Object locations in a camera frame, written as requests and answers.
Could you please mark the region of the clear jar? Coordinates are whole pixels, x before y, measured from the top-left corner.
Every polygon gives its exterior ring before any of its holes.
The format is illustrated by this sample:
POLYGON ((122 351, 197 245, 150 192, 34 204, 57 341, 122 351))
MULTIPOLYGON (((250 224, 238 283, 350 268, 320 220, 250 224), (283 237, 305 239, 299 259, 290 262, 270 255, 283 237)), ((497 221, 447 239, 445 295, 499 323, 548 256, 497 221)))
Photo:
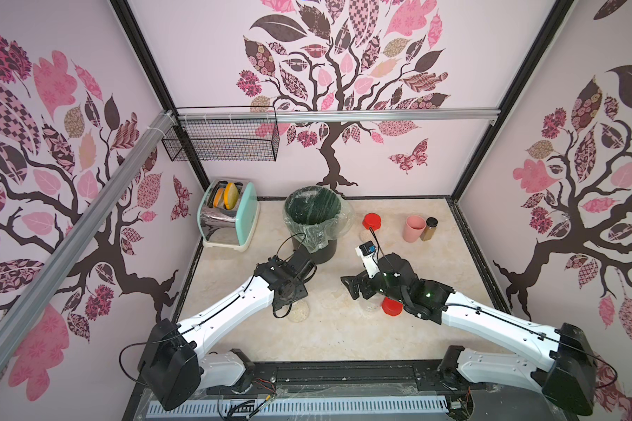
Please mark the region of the clear jar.
POLYGON ((291 310, 288 314, 288 320, 292 323, 302 323, 306 321, 310 316, 310 307, 307 300, 300 300, 291 305, 291 310))

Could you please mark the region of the black trash bin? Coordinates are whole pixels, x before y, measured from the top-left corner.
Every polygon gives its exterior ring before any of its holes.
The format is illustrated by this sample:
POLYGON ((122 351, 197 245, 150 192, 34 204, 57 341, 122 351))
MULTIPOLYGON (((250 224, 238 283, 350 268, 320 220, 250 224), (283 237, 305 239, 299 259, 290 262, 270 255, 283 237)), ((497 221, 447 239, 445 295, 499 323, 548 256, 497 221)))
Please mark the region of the black trash bin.
POLYGON ((337 194, 322 186, 303 187, 286 198, 283 211, 295 247, 305 249, 316 265, 334 257, 342 212, 337 194))

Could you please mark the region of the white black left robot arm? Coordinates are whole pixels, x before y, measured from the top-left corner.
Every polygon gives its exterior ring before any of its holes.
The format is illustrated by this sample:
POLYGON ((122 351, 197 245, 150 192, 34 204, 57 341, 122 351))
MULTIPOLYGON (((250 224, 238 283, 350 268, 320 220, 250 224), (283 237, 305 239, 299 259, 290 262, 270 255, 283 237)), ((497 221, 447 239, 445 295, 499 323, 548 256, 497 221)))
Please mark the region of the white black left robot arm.
POLYGON ((255 365, 241 350, 210 351, 260 310, 291 308, 308 295, 305 284, 316 265, 300 247, 286 261, 273 256, 259 263, 238 289, 207 310, 175 323, 163 319, 152 329, 138 363, 140 378, 164 410, 174 410, 199 390, 222 387, 247 391, 255 365))

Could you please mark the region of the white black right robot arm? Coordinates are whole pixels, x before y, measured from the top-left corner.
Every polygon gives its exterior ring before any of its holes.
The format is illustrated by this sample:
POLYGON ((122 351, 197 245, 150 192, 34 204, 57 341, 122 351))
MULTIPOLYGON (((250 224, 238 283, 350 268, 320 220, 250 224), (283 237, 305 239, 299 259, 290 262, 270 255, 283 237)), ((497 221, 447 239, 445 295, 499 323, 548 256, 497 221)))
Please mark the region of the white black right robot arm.
POLYGON ((420 320, 460 329, 504 348, 502 354, 492 354, 450 347, 441 370, 451 381, 527 389, 566 412, 593 414, 597 363, 582 329, 568 323, 560 328, 540 325, 483 305, 447 284, 422 279, 398 254, 382 259, 372 253, 358 255, 363 272, 341 279, 352 299, 380 295, 420 320))

